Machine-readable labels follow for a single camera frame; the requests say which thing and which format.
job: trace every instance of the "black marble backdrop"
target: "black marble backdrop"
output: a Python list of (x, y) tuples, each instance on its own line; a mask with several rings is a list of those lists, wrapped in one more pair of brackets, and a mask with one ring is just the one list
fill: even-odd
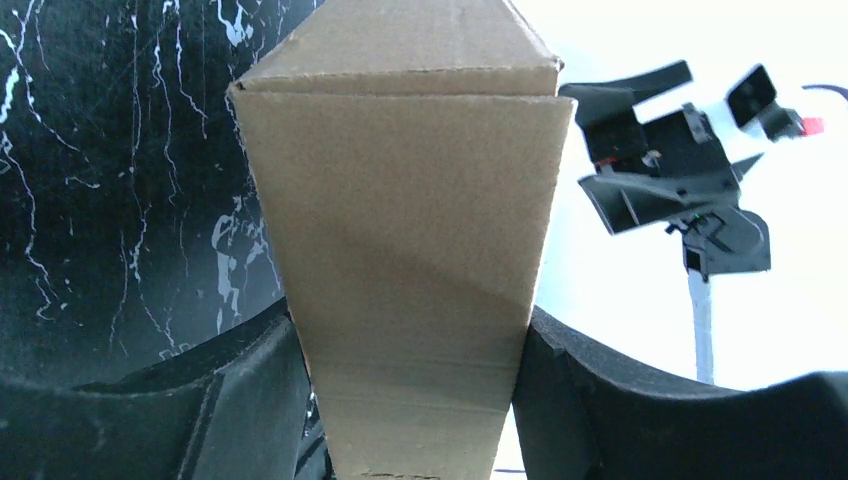
[(112, 381), (280, 298), (224, 92), (316, 7), (0, 2), (0, 373)]

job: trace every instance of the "cardboard box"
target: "cardboard box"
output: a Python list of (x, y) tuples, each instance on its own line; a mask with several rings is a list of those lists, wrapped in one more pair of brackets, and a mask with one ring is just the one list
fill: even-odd
[(559, 65), (503, 0), (328, 0), (230, 88), (338, 478), (489, 478)]

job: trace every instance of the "black plastic mechanism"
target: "black plastic mechanism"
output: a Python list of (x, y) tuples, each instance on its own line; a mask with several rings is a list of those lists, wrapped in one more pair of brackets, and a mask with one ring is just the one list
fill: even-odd
[[(692, 81), (685, 61), (606, 83), (570, 83), (559, 95), (577, 99), (577, 124), (595, 166), (578, 182), (610, 234), (656, 222), (680, 231), (687, 269), (710, 275), (771, 268), (766, 222), (739, 208), (740, 182), (762, 154), (731, 163), (707, 116), (693, 104), (642, 124), (634, 107)], [(776, 141), (803, 132), (793, 110), (758, 66), (727, 97), (737, 125), (758, 120)]]

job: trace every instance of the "red part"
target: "red part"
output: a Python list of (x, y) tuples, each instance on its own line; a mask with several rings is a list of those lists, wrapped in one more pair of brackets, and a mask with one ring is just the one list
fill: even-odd
[(804, 136), (818, 135), (824, 132), (824, 119), (820, 117), (807, 117), (803, 120)]

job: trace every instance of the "black plastic bracket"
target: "black plastic bracket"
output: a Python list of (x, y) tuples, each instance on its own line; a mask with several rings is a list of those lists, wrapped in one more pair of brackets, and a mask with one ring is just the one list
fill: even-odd
[(727, 106), (736, 126), (745, 129), (758, 121), (769, 140), (803, 135), (804, 125), (798, 112), (776, 102), (777, 90), (765, 67), (757, 65), (727, 95)]

